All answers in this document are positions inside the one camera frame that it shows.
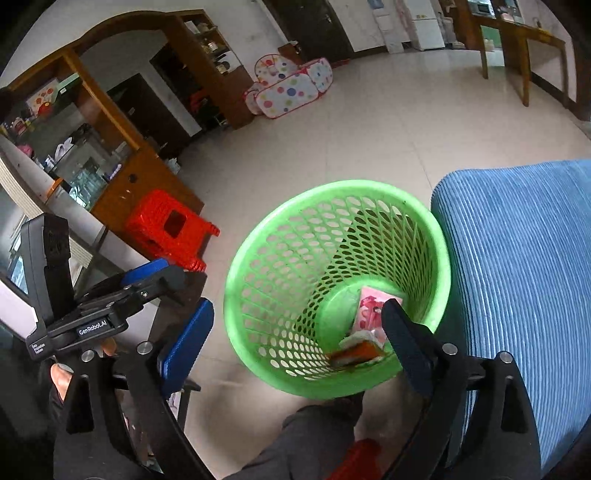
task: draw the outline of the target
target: white wall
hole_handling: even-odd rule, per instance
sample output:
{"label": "white wall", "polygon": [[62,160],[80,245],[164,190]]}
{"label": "white wall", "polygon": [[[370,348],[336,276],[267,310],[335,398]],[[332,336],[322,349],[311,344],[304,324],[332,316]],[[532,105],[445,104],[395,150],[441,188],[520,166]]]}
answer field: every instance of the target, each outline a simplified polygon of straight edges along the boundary
{"label": "white wall", "polygon": [[[542,28],[566,42],[566,57],[569,66],[569,96],[577,99],[577,71],[574,64],[573,41],[552,11],[541,0],[519,0],[521,15],[527,25],[535,27],[534,18],[539,18]],[[532,72],[540,75],[552,85],[562,90],[560,53],[557,48],[529,41]]]}
{"label": "white wall", "polygon": [[116,15],[137,10],[174,12],[203,8],[254,76],[254,64],[284,44],[251,0],[57,0],[31,27],[0,76],[6,86],[27,68]]}
{"label": "white wall", "polygon": [[150,63],[167,44],[160,30],[131,30],[98,42],[80,59],[106,92],[140,73],[183,129],[193,136],[201,127]]}
{"label": "white wall", "polygon": [[[375,22],[367,0],[329,0],[354,51],[369,50],[384,45],[384,38]],[[402,26],[393,0],[384,0],[384,8],[392,16],[392,22],[400,42],[410,41]]]}

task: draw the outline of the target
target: tiled floor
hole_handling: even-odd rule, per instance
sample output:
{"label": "tiled floor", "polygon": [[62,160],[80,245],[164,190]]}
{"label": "tiled floor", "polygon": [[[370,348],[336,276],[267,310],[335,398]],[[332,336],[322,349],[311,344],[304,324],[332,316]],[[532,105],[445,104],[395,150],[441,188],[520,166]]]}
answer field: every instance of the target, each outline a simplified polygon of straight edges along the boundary
{"label": "tiled floor", "polygon": [[[525,108],[513,85],[519,78],[502,67],[484,80],[473,51],[366,57],[336,69],[319,101],[208,135],[183,153],[181,178],[222,230],[205,254],[204,295],[216,322],[191,374],[203,391],[193,394],[187,419],[189,439],[218,478],[258,454],[306,403],[252,375],[227,339],[223,283],[244,237],[283,201],[329,181],[381,180],[428,206],[433,187],[453,170],[591,158],[591,141],[560,103],[532,86]],[[420,402],[395,378],[367,392],[364,405],[357,434],[387,446],[388,462]]]}

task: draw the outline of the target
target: white refrigerator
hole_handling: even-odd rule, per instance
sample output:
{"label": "white refrigerator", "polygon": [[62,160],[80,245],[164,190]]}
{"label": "white refrigerator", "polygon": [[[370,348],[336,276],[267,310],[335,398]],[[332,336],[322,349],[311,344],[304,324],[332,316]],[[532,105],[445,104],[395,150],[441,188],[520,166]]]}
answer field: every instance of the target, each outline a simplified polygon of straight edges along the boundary
{"label": "white refrigerator", "polygon": [[405,0],[405,3],[414,27],[414,47],[419,50],[444,48],[445,43],[431,1]]}

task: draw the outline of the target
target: gray pants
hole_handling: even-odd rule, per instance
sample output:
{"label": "gray pants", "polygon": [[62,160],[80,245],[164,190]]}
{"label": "gray pants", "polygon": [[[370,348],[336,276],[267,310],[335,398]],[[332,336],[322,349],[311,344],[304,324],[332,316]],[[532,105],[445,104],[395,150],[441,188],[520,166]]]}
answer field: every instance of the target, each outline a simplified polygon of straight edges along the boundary
{"label": "gray pants", "polygon": [[362,395],[304,407],[287,417],[276,440],[225,480],[325,480],[355,442]]}

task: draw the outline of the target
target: blue cushion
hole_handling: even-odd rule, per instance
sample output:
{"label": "blue cushion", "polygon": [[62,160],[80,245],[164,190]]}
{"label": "blue cushion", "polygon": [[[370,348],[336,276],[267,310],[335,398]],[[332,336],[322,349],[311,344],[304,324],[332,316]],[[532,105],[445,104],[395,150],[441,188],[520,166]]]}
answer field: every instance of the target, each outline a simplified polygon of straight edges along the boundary
{"label": "blue cushion", "polygon": [[456,171],[431,210],[452,262],[442,329],[514,354],[547,472],[591,414],[591,161]]}

